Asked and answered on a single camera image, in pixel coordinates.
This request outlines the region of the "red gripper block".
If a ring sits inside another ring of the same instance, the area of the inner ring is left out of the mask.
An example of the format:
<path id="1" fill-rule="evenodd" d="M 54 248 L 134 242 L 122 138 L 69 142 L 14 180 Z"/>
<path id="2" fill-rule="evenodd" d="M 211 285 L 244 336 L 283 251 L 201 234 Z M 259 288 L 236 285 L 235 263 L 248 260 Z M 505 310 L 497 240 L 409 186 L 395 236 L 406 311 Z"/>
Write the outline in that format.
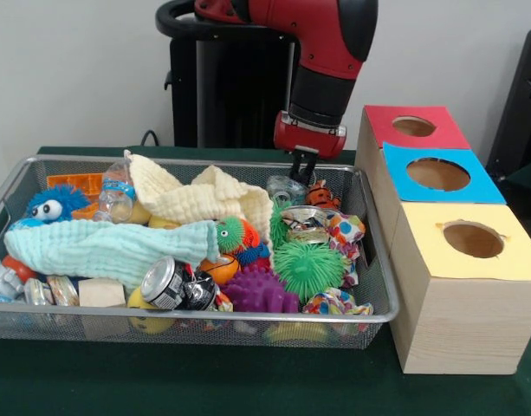
<path id="1" fill-rule="evenodd" d="M 314 173 L 317 156 L 321 159 L 333 159 L 340 155 L 346 143 L 346 127 L 316 127 L 292 118 L 287 111 L 281 111 L 275 118 L 275 148 L 292 152 L 292 165 L 289 177 L 300 179 L 301 162 L 306 166 L 302 181 L 309 182 Z"/>

